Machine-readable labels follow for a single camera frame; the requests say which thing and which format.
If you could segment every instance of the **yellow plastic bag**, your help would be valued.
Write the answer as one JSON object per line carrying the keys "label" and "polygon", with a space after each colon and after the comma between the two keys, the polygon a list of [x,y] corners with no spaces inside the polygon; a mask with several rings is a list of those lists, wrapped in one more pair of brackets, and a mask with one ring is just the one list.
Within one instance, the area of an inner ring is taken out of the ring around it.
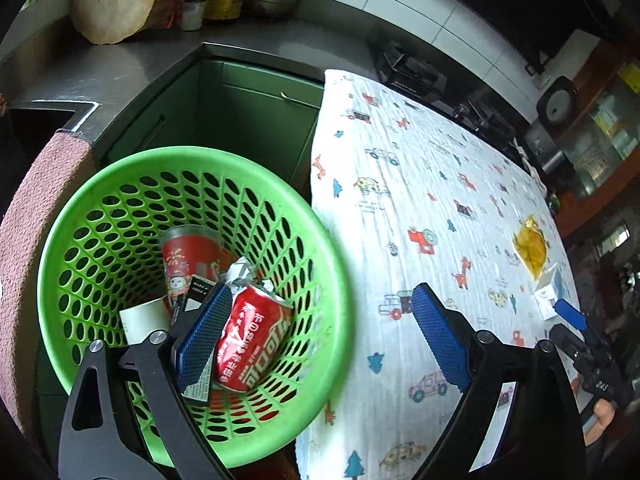
{"label": "yellow plastic bag", "polygon": [[533,215],[527,216],[522,227],[513,237],[513,245],[535,280],[540,277],[546,262],[545,235]]}

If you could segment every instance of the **pink cloth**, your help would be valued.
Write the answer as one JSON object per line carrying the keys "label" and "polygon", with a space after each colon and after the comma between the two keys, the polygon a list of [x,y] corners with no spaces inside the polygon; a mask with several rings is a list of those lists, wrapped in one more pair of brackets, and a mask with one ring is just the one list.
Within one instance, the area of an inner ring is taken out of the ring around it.
{"label": "pink cloth", "polygon": [[60,209],[94,173],[91,146],[57,131],[27,172],[0,225],[0,396],[31,440],[40,255]]}

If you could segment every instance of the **white small box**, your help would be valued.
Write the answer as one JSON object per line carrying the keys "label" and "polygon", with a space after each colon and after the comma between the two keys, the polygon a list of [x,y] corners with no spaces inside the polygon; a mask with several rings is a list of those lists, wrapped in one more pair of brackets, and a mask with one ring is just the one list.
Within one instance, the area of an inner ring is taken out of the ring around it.
{"label": "white small box", "polygon": [[536,290],[533,291],[533,296],[536,298],[540,314],[542,319],[551,319],[556,316],[554,305],[556,301],[566,299],[566,289],[562,282],[562,275],[558,264],[553,266],[540,274]]}

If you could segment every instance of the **metal bolt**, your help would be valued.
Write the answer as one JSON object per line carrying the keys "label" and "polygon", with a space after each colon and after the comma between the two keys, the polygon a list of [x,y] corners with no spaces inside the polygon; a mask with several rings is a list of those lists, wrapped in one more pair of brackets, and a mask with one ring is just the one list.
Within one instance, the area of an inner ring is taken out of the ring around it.
{"label": "metal bolt", "polygon": [[96,339],[95,341],[91,341],[89,343],[89,350],[91,352],[99,352],[100,350],[102,350],[103,346],[104,342],[101,339]]}
{"label": "metal bolt", "polygon": [[484,343],[485,345],[491,344],[494,342],[494,335],[488,330],[481,330],[477,335],[478,341]]}
{"label": "metal bolt", "polygon": [[151,341],[154,345],[159,345],[163,343],[166,339],[166,332],[164,330],[156,330],[149,336],[149,341]]}
{"label": "metal bolt", "polygon": [[540,348],[542,348],[543,352],[551,354],[556,349],[556,345],[554,345],[549,339],[543,339],[540,341]]}

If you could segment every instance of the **coca-cola can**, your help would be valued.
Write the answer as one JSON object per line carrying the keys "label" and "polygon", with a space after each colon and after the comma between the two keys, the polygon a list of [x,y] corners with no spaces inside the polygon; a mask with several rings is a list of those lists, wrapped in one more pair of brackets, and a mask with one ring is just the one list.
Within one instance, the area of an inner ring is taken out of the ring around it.
{"label": "coca-cola can", "polygon": [[222,237],[202,225],[180,225],[160,235],[164,260],[166,290],[171,305],[189,290],[194,274],[212,282],[230,264],[230,253],[223,247]]}
{"label": "coca-cola can", "polygon": [[291,325],[291,308],[253,285],[234,301],[216,346],[213,379],[224,389],[248,392],[258,385]]}

